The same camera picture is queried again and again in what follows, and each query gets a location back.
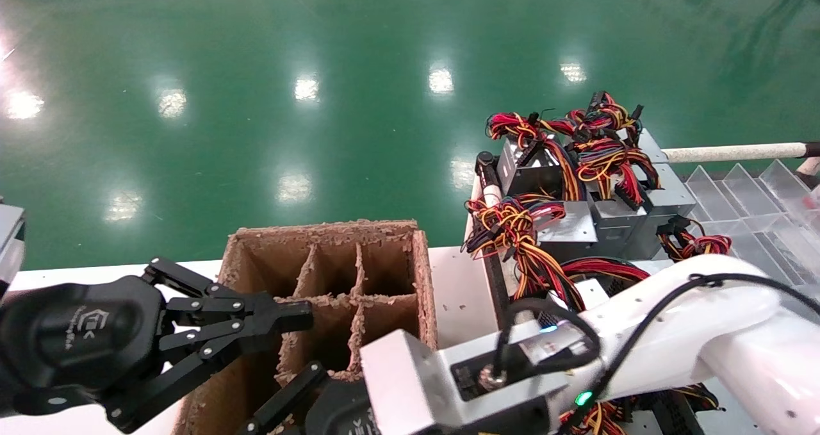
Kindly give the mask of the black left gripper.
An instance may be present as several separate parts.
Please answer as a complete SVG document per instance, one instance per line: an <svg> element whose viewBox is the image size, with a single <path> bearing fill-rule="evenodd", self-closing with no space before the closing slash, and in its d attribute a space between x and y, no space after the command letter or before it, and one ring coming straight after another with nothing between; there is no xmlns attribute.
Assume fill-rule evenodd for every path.
<svg viewBox="0 0 820 435"><path fill-rule="evenodd" d="M272 349L281 328L219 322L162 336L158 289L135 275L8 291L2 299L2 417L52 414L104 401L132 433L243 354ZM142 377L170 363L169 370Z"/></svg>

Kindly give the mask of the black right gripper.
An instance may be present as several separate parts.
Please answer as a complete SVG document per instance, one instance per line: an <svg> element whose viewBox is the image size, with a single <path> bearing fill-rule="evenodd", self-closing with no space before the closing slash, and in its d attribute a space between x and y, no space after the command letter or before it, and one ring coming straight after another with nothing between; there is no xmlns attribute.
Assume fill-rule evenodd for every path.
<svg viewBox="0 0 820 435"><path fill-rule="evenodd" d="M142 278L151 286L181 293L164 307L166 318L201 333L285 333L313 326L308 301L278 302L265 291L240 293L169 259L153 259ZM287 418L329 379L328 371L313 360L270 397L249 420L241 434L267 434ZM330 379L306 415L307 434L379 434L371 400L363 380Z"/></svg>

